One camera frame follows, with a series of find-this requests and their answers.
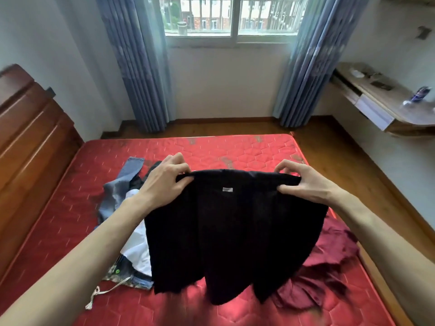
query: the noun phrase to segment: finger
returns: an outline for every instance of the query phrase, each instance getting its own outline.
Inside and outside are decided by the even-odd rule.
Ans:
[[[301,173],[301,170],[305,167],[305,165],[301,163],[296,163],[290,160],[282,160],[279,164],[276,165],[274,172],[279,173],[283,169],[289,170],[289,173],[296,172]]]
[[[182,164],[179,164],[179,165],[173,165],[172,169],[177,174],[190,173],[190,168],[189,168],[189,165],[187,163],[182,163]]]
[[[173,158],[172,158],[172,160],[171,160],[171,164],[173,164],[173,165],[178,165],[178,164],[181,164],[181,163],[185,163],[185,161],[184,161],[184,157],[183,157],[183,155],[181,154],[181,152],[178,152],[177,154],[175,154],[175,155],[173,156]]]
[[[291,194],[292,196],[299,197],[301,188],[296,186],[290,186],[290,185],[280,185],[277,187],[277,190],[281,192],[282,194]]]
[[[172,154],[168,155],[166,158],[164,158],[164,159],[162,160],[162,162],[161,162],[160,164],[163,164],[163,163],[167,163],[167,162],[169,162],[169,160],[171,160],[172,157],[173,157]]]
[[[193,181],[193,176],[186,176],[182,180],[179,180],[175,186],[177,190],[179,190],[181,193],[184,190],[184,188],[188,186],[189,183],[192,183],[192,181]]]

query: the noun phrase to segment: red mattress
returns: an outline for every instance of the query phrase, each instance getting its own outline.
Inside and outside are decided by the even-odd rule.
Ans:
[[[285,158],[306,162],[290,135],[87,142],[75,156],[0,285],[0,313],[94,229],[102,186],[116,177],[129,156],[146,159],[141,171],[144,175],[155,161],[177,152],[183,153],[192,170],[270,172]],[[328,291],[320,311],[277,309],[271,299],[261,305],[250,287],[229,303],[212,306],[204,297],[204,279],[181,295],[154,295],[153,291],[121,286],[97,296],[92,310],[84,311],[75,325],[394,325],[358,259],[346,266],[344,281],[350,296],[341,300]],[[101,289],[113,285],[102,282]]]

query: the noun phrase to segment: blue curtain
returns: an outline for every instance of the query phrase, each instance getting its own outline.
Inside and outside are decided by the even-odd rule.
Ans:
[[[175,105],[158,0],[97,4],[140,128],[164,130],[175,119]]]
[[[273,116],[306,125],[368,0],[308,0]]]

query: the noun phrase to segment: window frame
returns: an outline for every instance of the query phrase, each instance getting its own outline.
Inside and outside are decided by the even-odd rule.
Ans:
[[[159,0],[153,0],[155,5],[159,4]],[[166,43],[169,48],[239,48],[239,47],[267,47],[272,44],[294,44],[296,43],[297,33],[282,34],[282,32],[265,32],[261,34],[253,30],[251,34],[238,34],[240,26],[240,11],[242,8],[241,0],[232,1],[231,11],[231,29],[228,33],[219,35],[219,33],[211,33],[207,36],[204,33],[198,33],[197,36],[179,36],[177,34],[167,35]],[[155,7],[156,11],[160,11],[160,7]]]

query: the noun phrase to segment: white drawstring cord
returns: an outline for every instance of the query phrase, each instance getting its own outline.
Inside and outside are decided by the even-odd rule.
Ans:
[[[97,288],[94,290],[94,292],[92,293],[92,295],[90,296],[90,302],[84,307],[86,310],[91,310],[92,309],[92,305],[94,303],[94,296],[97,295],[101,295],[101,294],[106,294],[109,293],[111,290],[114,290],[115,288],[117,288],[119,285],[122,285],[124,282],[126,282],[127,280],[129,280],[131,278],[131,276],[125,278],[124,280],[120,281],[119,283],[117,283],[115,286],[113,286],[112,288],[110,288],[109,290],[105,290],[103,292],[100,291],[100,286],[97,286]]]

